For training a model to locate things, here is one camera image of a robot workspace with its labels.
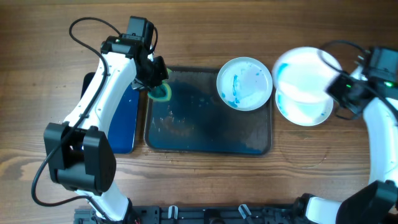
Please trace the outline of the green yellow sponge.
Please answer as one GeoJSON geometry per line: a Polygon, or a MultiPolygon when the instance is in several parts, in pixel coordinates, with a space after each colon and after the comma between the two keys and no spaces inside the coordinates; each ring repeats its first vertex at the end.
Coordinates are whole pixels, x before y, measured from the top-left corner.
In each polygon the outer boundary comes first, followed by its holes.
{"type": "Polygon", "coordinates": [[[162,80],[162,84],[149,91],[147,96],[153,101],[166,102],[170,101],[172,97],[172,90],[167,81],[162,80]]]}

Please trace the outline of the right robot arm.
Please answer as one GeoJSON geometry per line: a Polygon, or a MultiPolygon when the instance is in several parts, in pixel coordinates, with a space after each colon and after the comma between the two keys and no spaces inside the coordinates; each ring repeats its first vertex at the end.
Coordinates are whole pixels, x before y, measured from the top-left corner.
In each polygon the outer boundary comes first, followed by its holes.
{"type": "Polygon", "coordinates": [[[297,198],[293,223],[397,223],[397,50],[371,47],[353,73],[340,70],[326,92],[355,117],[369,135],[368,185],[343,202],[310,194],[297,198]]]}

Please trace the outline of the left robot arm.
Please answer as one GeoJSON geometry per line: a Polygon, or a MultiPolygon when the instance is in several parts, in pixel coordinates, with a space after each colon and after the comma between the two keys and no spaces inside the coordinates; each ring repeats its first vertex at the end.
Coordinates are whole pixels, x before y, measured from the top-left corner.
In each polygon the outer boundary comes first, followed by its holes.
{"type": "Polygon", "coordinates": [[[52,182],[75,192],[91,205],[96,223],[139,223],[132,202],[114,182],[116,158],[108,142],[111,121],[126,89],[146,91],[152,100],[172,96],[169,71],[162,57],[153,55],[157,28],[144,17],[132,16],[126,33],[108,37],[100,49],[98,68],[72,112],[44,132],[52,182]]]}

